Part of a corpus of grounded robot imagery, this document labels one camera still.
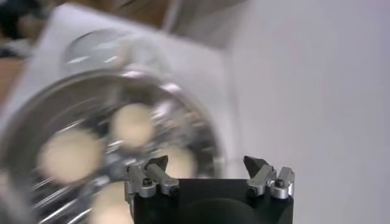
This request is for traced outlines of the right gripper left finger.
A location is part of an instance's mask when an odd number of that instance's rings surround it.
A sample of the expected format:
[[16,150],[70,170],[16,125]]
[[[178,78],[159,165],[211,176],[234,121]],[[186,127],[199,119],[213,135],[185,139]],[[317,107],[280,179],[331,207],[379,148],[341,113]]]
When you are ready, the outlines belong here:
[[124,175],[126,202],[131,203],[134,196],[150,198],[156,195],[157,188],[163,195],[176,197],[180,194],[179,180],[166,172],[168,156],[150,159],[145,166],[128,166]]

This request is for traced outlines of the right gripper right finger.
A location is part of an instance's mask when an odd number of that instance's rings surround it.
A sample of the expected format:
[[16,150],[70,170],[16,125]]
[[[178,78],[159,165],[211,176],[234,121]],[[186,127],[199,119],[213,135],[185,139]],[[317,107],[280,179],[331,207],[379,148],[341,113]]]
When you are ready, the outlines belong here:
[[295,173],[290,167],[276,169],[264,159],[244,156],[244,165],[250,176],[246,181],[248,195],[260,197],[269,189],[271,197],[285,200],[294,196]]

